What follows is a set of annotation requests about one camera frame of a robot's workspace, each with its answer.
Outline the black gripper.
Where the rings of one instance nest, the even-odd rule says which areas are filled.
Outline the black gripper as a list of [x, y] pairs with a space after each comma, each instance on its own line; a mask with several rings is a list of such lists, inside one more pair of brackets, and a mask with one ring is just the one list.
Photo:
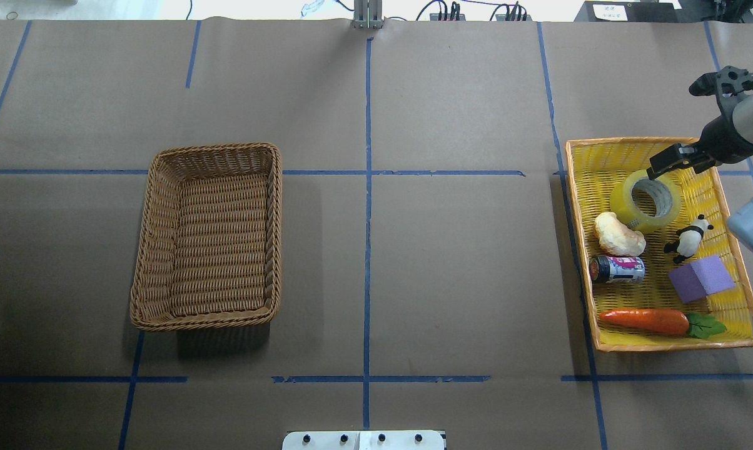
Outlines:
[[702, 153], [713, 166], [737, 164], [751, 156], [753, 146], [740, 137], [731, 120], [719, 115], [708, 123], [695, 146], [674, 143], [649, 159], [646, 174], [650, 180], [676, 170], [686, 170], [702, 162]]

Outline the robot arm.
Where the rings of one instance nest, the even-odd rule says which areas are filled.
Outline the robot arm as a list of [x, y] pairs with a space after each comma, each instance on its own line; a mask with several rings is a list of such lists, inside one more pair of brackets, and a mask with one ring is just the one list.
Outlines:
[[[699, 174], [753, 156], [753, 81], [723, 81], [719, 73], [705, 73], [689, 86], [689, 94], [714, 95], [719, 117], [703, 128], [694, 144], [674, 144], [651, 157], [646, 170], [651, 180], [688, 168]], [[727, 225], [753, 253], [753, 199], [729, 217]]]

